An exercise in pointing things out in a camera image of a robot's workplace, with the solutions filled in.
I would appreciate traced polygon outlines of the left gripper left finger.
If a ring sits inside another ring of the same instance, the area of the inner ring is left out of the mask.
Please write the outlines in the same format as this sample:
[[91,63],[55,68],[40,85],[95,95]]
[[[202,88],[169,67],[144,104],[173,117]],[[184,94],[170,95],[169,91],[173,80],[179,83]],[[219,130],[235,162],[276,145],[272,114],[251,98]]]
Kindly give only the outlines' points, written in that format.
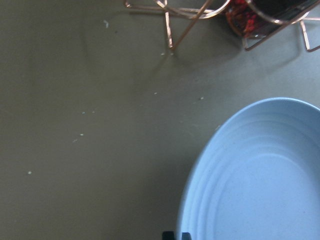
[[173,231],[164,231],[161,234],[162,240],[175,240],[175,233]]

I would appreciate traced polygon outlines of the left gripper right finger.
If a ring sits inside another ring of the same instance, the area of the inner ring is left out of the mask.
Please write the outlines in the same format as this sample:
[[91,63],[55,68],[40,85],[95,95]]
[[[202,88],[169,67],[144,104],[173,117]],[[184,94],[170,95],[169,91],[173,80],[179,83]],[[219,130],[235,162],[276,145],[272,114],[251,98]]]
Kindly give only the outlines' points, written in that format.
[[191,240],[191,234],[189,232],[182,232],[181,240]]

